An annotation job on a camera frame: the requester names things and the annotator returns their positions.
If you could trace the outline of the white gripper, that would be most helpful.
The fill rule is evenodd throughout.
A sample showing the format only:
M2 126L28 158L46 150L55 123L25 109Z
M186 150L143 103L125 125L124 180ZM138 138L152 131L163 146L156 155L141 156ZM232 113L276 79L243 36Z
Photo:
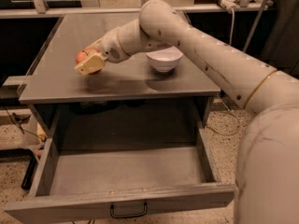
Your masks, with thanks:
M89 54L75 66L75 70L82 75L101 71L106 65L106 60L111 63L120 63L130 58L121 46L118 28L110 30L85 49L95 49L98 52Z

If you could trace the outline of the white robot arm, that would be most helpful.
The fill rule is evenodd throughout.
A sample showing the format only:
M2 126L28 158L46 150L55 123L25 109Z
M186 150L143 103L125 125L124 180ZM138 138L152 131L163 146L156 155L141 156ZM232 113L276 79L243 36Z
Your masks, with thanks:
M141 51L178 48L253 115L235 170L234 224L299 224L299 80L207 35L165 1L81 51L76 69L94 74Z

